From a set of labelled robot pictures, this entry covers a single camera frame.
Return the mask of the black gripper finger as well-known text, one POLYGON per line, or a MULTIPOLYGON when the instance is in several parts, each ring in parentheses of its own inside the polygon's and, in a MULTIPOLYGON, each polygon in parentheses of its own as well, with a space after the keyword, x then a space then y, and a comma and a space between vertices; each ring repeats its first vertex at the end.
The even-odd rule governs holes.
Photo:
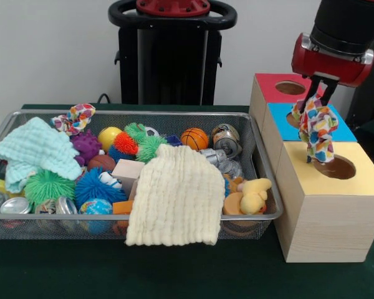
POLYGON ((300 107, 301 112, 305 110, 307 101, 317 93, 317 90, 320 84, 320 77, 311 76, 310 81, 311 81, 311 84, 309 87, 309 91, 307 92, 307 95, 305 96, 304 101, 302 102, 301 107, 300 107))
POLYGON ((335 80, 324 80, 323 83, 327 86, 323 95, 320 97, 322 105, 328 105, 332 95, 335 92, 335 89, 338 86, 338 81, 335 80))

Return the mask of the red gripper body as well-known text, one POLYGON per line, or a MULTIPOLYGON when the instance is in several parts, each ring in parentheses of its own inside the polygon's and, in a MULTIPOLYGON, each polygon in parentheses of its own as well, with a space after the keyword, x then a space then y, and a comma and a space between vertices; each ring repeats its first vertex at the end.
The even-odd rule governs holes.
POLYGON ((318 76, 337 81, 340 85, 357 87, 370 74, 374 63, 374 51, 351 56, 334 54, 310 40, 301 33, 297 38, 292 55, 292 71, 306 77, 318 76))

